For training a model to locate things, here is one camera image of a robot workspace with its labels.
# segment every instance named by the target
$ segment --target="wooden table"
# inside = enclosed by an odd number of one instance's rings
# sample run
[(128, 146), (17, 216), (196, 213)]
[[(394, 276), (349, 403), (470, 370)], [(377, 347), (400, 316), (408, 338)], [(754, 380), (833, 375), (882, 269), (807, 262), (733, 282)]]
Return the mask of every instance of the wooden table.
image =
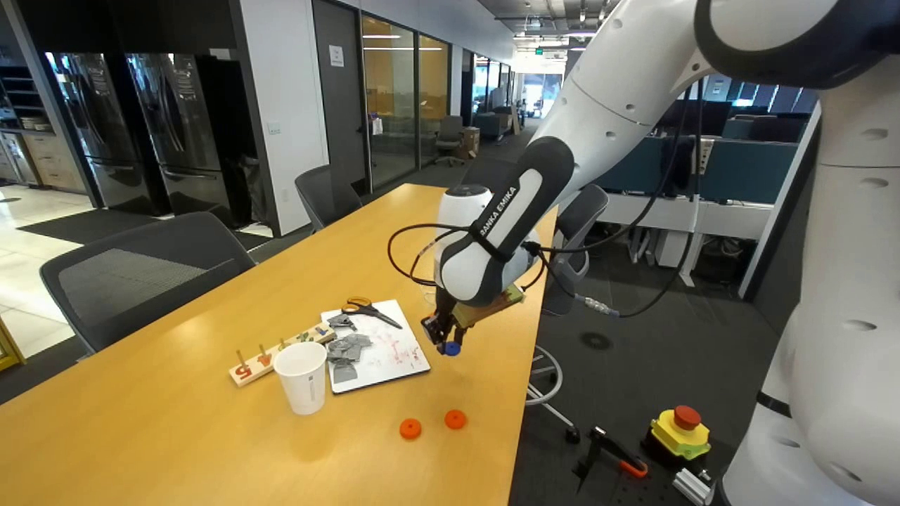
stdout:
[[(430, 375), (328, 396), (310, 420), (274, 376), (224, 376), (236, 349), (277, 344), (349, 295), (395, 297), (411, 324), (428, 316), (432, 293), (391, 269), (385, 240), (430, 223), (437, 198), (401, 186), (2, 406), (0, 503), (505, 503), (543, 283), (481, 320), (461, 358), (415, 328)], [(400, 241), (400, 262), (428, 240)], [(450, 407), (470, 413), (459, 432)], [(400, 438), (404, 415), (422, 420), (419, 442)]]

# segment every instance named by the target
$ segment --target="white robotic arm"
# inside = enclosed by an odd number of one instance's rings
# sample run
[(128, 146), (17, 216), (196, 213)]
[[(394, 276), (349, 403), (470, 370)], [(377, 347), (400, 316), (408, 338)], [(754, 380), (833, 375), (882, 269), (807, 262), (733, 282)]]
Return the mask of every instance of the white robotic arm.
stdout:
[(800, 303), (761, 390), (785, 410), (757, 407), (726, 490), (900, 503), (897, 51), (897, 0), (620, 0), (508, 186), (470, 213), (445, 209), (470, 224), (442, 240), (432, 340), (452, 340), (452, 303), (491, 303), (529, 266), (533, 223), (613, 169), (688, 82), (715, 67), (823, 89)]

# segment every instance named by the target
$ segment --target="white cup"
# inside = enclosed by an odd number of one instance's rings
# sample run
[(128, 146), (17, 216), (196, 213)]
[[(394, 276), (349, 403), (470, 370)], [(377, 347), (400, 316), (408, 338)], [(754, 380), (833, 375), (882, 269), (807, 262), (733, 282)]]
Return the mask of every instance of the white cup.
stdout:
[(290, 410), (311, 415), (325, 403), (325, 349), (319, 344), (293, 344), (273, 358)]

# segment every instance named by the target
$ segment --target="office chair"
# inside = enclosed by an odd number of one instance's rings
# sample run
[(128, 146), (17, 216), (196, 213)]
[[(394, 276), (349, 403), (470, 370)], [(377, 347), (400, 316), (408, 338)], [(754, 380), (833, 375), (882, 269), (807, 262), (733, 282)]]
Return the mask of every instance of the office chair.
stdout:
[(352, 186), (338, 184), (328, 167), (302, 172), (295, 186), (314, 231), (362, 205), (359, 193)]
[[(553, 248), (561, 251), (577, 251), (585, 245), (595, 216), (605, 210), (608, 198), (598, 186), (585, 186), (581, 193), (560, 213), (557, 220), (557, 234), (553, 234)], [(589, 252), (553, 252), (547, 265), (547, 297), (544, 297), (544, 313), (551, 316), (565, 316), (574, 303), (574, 289), (577, 282), (585, 279), (589, 269)], [(539, 406), (547, 410), (553, 420), (565, 424), (565, 442), (577, 445), (578, 442), (578, 427), (551, 406), (551, 400), (561, 390), (561, 365), (560, 361), (544, 352), (543, 347), (533, 349), (533, 362), (532, 362), (532, 383), (526, 394), (526, 406)]]
[(99, 352), (250, 266), (214, 213), (183, 213), (62, 252), (38, 276), (87, 352)]

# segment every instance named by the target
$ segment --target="cable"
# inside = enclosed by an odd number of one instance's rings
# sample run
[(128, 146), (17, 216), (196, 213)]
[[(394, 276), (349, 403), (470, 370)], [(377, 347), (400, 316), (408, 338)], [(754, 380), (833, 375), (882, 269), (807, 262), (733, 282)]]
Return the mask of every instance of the cable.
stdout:
[[(675, 162), (677, 162), (677, 141), (681, 141), (681, 134), (682, 134), (682, 123), (685, 123), (685, 113), (677, 116), (677, 130), (675, 130), (675, 134), (672, 134), (675, 151), (672, 151), (672, 157), (670, 157), (665, 167), (664, 167), (661, 186), (672, 178), (672, 169), (675, 169)], [(543, 252), (585, 252), (585, 251), (595, 251), (595, 248), (602, 248), (602, 245), (610, 245), (610, 241), (616, 241), (617, 236), (623, 236), (627, 231), (633, 231), (634, 224), (640, 224), (643, 216), (653, 210), (654, 200), (657, 200), (657, 198), (653, 193), (653, 198), (646, 200), (646, 205), (639, 210), (639, 216), (629, 220), (627, 224), (620, 224), (617, 231), (613, 231), (610, 236), (602, 236), (602, 240), (588, 241), (588, 245), (578, 245), (578, 248), (539, 248), (539, 251), (543, 251)]]
[(456, 224), (445, 224), (445, 223), (412, 223), (412, 224), (404, 224), (404, 227), (394, 231), (391, 240), (387, 240), (387, 262), (391, 262), (391, 266), (394, 266), (401, 279), (408, 279), (408, 282), (412, 282), (412, 283), (422, 283), (422, 286), (435, 286), (435, 282), (432, 282), (432, 279), (415, 279), (412, 269), (401, 269), (401, 266), (395, 265), (395, 258), (394, 258), (394, 241), (395, 241), (395, 236), (401, 236), (401, 234), (411, 234), (411, 231), (432, 231), (432, 227), (442, 227), (442, 231), (445, 231), (437, 240), (445, 240), (445, 236), (452, 234), (452, 231), (466, 231), (466, 227), (456, 227)]
[(437, 234), (435, 240), (430, 240), (430, 241), (415, 252), (415, 258), (412, 258), (412, 265), (411, 265), (408, 273), (415, 276), (422, 255), (425, 255), (432, 245), (437, 245), (442, 240), (446, 240), (450, 234), (456, 234), (456, 231), (450, 227), (450, 231)]
[[(703, 134), (703, 82), (698, 82), (698, 139), (700, 139), (700, 134)], [(581, 293), (574, 293), (574, 289), (570, 289), (570, 295), (574, 295), (578, 303), (589, 306), (592, 313), (610, 316), (610, 317), (639, 317), (639, 316), (648, 313), (665, 293), (672, 293), (672, 286), (675, 286), (675, 282), (677, 282), (677, 276), (681, 276), (681, 269), (682, 269), (682, 265), (685, 265), (685, 255), (688, 255), (688, 251), (691, 251), (691, 245), (693, 245), (693, 236), (698, 236), (693, 231), (698, 231), (698, 213), (700, 213), (700, 200), (698, 200), (700, 189), (698, 189), (698, 172), (693, 172), (693, 169), (698, 169), (698, 157), (691, 157), (691, 200), (693, 200), (693, 216), (691, 216), (691, 227), (688, 227), (685, 245), (682, 245), (682, 251), (681, 251), (681, 258), (677, 258), (670, 282), (665, 282), (643, 306), (634, 306), (634, 310), (629, 310), (629, 313), (613, 310), (613, 306), (608, 306), (608, 303), (602, 303), (602, 302), (595, 302), (595, 297), (589, 297), (589, 295), (581, 295)]]
[(533, 255), (539, 258), (539, 269), (533, 279), (529, 279), (529, 283), (522, 283), (522, 293), (529, 293), (539, 282), (543, 273), (551, 273), (551, 262), (543, 252), (533, 252)]

